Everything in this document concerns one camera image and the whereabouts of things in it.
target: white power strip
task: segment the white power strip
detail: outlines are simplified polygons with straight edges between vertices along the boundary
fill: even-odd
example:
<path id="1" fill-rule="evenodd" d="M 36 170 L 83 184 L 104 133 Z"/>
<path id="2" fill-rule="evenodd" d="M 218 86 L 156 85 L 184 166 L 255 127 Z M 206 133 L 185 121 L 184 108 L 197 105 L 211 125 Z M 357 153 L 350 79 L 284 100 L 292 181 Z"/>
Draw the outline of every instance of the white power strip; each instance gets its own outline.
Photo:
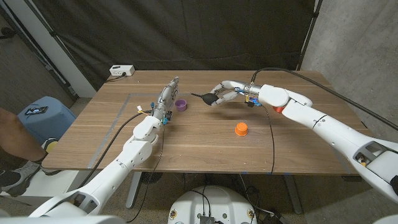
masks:
<path id="1" fill-rule="evenodd" d="M 113 65 L 109 71 L 112 76 L 121 76 L 123 72 L 126 72 L 126 76 L 131 76 L 136 69 L 132 65 Z"/>

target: table top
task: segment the table top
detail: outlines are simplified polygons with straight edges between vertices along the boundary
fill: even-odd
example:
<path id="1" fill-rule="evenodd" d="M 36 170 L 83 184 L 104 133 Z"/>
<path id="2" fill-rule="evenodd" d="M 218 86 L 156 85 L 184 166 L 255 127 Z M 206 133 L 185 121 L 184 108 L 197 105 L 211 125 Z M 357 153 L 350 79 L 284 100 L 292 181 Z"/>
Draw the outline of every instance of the table top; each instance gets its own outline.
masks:
<path id="1" fill-rule="evenodd" d="M 152 155 L 137 171 L 215 172 L 267 174 L 346 175 L 355 174 L 343 156 L 312 130 L 276 113 L 266 105 L 274 134 L 275 151 L 267 113 L 263 107 L 247 107 L 244 97 L 218 106 L 208 106 L 190 93 L 210 92 L 223 80 L 249 82 L 253 71 L 136 71 L 133 76 L 105 83 L 70 126 L 43 166 L 52 169 L 86 170 L 92 168 L 119 127 L 137 114 L 137 106 L 150 110 L 174 77 L 180 77 L 177 99 L 187 101 L 187 109 L 173 107 L 172 120 L 159 132 Z M 299 72 L 332 88 L 319 72 Z M 307 96 L 313 107 L 361 133 L 371 135 L 359 118 L 341 99 L 289 73 L 271 71 L 257 74 L 256 84 L 268 84 Z M 120 132 L 99 165 L 103 169 L 122 151 L 138 116 Z M 248 134 L 238 136 L 239 122 L 248 125 Z"/>

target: metal stand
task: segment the metal stand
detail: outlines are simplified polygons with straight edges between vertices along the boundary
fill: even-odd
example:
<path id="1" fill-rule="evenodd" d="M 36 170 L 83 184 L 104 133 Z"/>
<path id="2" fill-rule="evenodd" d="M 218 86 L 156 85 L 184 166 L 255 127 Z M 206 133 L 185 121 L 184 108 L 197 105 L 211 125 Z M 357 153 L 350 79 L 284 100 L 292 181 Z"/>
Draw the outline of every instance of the metal stand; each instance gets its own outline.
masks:
<path id="1" fill-rule="evenodd" d="M 134 205 L 134 202 L 136 200 L 137 196 L 137 190 L 139 188 L 140 184 L 140 178 L 141 178 L 142 172 L 134 172 L 134 175 L 131 180 L 131 185 L 130 185 L 130 191 L 129 195 L 127 196 L 126 200 L 126 208 L 130 209 Z"/>
<path id="2" fill-rule="evenodd" d="M 287 191 L 289 192 L 290 200 L 292 201 L 293 210 L 296 214 L 303 213 L 303 208 L 301 206 L 299 193 L 297 192 L 296 182 L 292 175 L 284 175 L 285 185 Z"/>

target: blue trash bin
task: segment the blue trash bin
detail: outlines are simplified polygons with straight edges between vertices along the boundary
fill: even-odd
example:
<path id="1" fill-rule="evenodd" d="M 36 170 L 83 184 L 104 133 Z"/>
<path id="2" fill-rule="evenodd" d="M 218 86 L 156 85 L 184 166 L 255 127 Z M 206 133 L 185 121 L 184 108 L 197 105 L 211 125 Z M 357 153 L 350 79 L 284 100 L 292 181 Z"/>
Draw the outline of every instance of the blue trash bin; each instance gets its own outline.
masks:
<path id="1" fill-rule="evenodd" d="M 44 113 L 26 114 L 29 109 L 48 106 Z M 43 144 L 48 138 L 60 139 L 76 116 L 59 100 L 50 96 L 45 96 L 18 114 L 18 118 L 26 129 Z"/>

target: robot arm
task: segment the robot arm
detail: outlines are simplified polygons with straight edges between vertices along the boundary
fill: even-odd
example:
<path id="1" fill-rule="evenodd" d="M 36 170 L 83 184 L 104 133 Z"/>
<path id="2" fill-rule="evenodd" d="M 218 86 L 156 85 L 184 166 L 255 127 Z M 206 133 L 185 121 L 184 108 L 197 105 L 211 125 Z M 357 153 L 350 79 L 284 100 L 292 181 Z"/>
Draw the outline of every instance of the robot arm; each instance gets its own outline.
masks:
<path id="1" fill-rule="evenodd" d="M 353 165 L 361 177 L 380 193 L 398 203 L 398 143 L 384 141 L 361 134 L 340 121 L 313 109 L 307 97 L 270 85 L 253 85 L 237 81 L 223 81 L 211 93 L 217 95 L 226 89 L 233 90 L 213 105 L 235 98 L 238 94 L 257 95 L 250 98 L 257 103 L 267 103 L 280 108 L 282 114 L 317 133 L 337 149 Z"/>
<path id="2" fill-rule="evenodd" d="M 152 110 L 133 130 L 120 155 L 85 186 L 56 196 L 37 208 L 30 217 L 70 217 L 97 215 L 135 166 L 152 153 L 158 140 L 156 132 L 171 119 L 171 108 L 178 93 L 178 77 L 160 93 Z"/>

